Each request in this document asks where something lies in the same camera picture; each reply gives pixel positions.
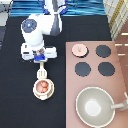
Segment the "black circle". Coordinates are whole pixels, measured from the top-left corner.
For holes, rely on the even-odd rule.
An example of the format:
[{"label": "black circle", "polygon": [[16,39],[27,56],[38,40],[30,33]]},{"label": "black circle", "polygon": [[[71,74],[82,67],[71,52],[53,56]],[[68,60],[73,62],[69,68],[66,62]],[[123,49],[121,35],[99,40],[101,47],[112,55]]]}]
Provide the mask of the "black circle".
[{"label": "black circle", "polygon": [[112,76],[115,73],[114,66],[109,62],[102,62],[98,66],[100,74],[103,76]]},{"label": "black circle", "polygon": [[102,58],[106,58],[111,55],[111,49],[106,45],[99,45],[96,48],[96,54]]},{"label": "black circle", "polygon": [[84,57],[86,57],[88,54],[89,54],[89,50],[88,50],[88,48],[87,48],[87,53],[86,53],[85,55],[83,55],[83,56],[79,56],[79,58],[84,58]]},{"label": "black circle", "polygon": [[89,64],[87,64],[86,62],[79,62],[75,66],[75,72],[79,76],[82,76],[82,77],[87,76],[89,75],[90,71],[91,71],[91,68]]}]

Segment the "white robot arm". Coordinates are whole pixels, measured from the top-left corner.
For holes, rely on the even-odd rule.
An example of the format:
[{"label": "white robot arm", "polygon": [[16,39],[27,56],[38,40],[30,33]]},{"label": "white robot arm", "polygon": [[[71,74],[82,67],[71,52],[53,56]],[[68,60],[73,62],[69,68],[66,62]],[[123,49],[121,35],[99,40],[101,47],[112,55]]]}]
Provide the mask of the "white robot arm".
[{"label": "white robot arm", "polygon": [[62,31],[62,21],[58,11],[57,0],[46,0],[50,15],[32,14],[21,24],[22,35],[25,43],[21,46],[24,60],[34,58],[34,52],[44,49],[46,58],[57,57],[55,47],[44,48],[43,35],[57,36]]}]

